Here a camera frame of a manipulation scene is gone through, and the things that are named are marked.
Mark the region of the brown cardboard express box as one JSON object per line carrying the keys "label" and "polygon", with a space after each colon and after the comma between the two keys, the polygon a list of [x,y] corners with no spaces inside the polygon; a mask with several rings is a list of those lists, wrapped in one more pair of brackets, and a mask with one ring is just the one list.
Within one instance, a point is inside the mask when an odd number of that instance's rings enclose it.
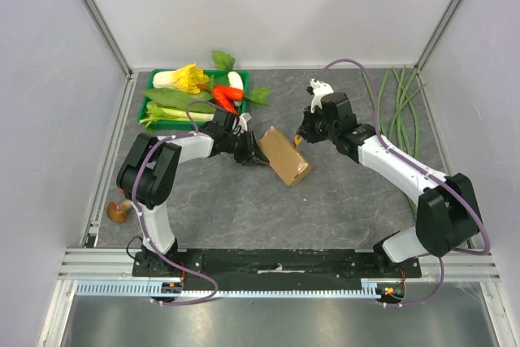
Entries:
{"label": "brown cardboard express box", "polygon": [[300,183],[313,170],[306,158],[277,128],[270,127],[258,144],[271,168],[289,187]]}

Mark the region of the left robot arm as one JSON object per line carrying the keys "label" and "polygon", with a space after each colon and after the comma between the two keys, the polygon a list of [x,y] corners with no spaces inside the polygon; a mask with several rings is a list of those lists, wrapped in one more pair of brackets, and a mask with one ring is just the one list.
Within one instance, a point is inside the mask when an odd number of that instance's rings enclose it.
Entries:
{"label": "left robot arm", "polygon": [[144,247],[154,252],[150,267],[160,276],[176,272],[178,257],[167,213],[176,171],[180,164],[195,159],[230,154],[240,165],[269,164],[254,133],[248,128],[249,115],[218,109],[210,121],[191,132],[169,137],[141,133],[119,169],[116,184],[132,203],[143,235]]}

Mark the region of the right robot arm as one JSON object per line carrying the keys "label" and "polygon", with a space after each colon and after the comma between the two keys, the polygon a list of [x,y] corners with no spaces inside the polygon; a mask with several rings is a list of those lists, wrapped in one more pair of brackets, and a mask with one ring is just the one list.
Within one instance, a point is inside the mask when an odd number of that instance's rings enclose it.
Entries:
{"label": "right robot arm", "polygon": [[442,258],[462,250],[462,244],[483,232],[472,183],[467,176],[448,176],[403,153],[369,124],[360,124],[345,93],[309,89],[311,104],[294,142],[330,141],[336,150],[394,184],[416,205],[412,228],[379,241],[372,267],[393,275],[411,258],[430,254]]}

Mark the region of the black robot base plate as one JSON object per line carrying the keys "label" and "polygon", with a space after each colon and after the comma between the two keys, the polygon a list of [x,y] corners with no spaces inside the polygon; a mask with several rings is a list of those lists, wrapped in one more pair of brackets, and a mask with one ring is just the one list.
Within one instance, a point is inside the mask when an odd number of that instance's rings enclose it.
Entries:
{"label": "black robot base plate", "polygon": [[226,275],[272,273],[340,275],[351,280],[422,276],[417,258],[392,265],[371,251],[355,249],[178,249],[167,256],[217,283]]}

